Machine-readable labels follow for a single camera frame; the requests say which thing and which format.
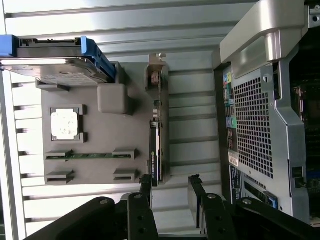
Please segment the green RAM stick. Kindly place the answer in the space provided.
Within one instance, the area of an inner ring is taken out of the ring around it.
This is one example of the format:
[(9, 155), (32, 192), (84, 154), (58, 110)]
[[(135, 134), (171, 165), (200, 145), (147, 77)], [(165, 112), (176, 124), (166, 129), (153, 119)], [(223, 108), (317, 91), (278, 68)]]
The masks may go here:
[(63, 156), (47, 156), (49, 160), (78, 160), (78, 159), (130, 159), (129, 154), (115, 155), (112, 153), (70, 153)]

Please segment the grey plastic parts rack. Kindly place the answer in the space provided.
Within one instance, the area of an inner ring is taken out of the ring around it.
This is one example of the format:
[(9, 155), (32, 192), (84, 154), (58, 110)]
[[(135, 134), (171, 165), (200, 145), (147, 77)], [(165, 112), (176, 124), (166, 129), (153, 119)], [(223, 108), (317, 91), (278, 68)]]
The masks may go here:
[[(47, 185), (134, 184), (150, 175), (153, 99), (145, 90), (149, 63), (116, 63), (116, 83), (57, 86), (41, 92), (44, 180)], [(57, 140), (51, 115), (78, 114), (78, 135)], [(131, 155), (131, 158), (47, 159), (68, 154)]]

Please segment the open grey PC case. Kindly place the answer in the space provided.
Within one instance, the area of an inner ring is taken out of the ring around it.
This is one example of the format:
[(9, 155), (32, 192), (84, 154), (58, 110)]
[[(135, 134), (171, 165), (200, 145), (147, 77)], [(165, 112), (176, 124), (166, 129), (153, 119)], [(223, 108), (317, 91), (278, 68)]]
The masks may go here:
[(305, 126), (292, 108), (290, 62), (309, 29), (320, 27), (320, 0), (259, 0), (213, 55), (222, 193), (259, 200), (320, 229), (311, 217)]

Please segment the silver CPU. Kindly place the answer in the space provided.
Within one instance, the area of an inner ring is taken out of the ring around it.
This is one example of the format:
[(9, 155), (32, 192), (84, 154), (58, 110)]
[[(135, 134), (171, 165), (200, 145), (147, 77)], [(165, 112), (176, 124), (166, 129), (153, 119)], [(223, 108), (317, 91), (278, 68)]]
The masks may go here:
[(73, 109), (57, 109), (51, 114), (51, 135), (57, 140), (74, 140), (78, 130), (78, 114)]

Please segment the hard disk in blue carrier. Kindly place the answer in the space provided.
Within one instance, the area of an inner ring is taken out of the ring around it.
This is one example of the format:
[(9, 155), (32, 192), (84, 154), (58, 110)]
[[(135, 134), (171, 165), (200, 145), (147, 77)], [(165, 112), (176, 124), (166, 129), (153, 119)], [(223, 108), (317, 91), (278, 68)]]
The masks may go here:
[(0, 35), (0, 70), (67, 87), (115, 83), (117, 75), (115, 65), (86, 36), (39, 40)]

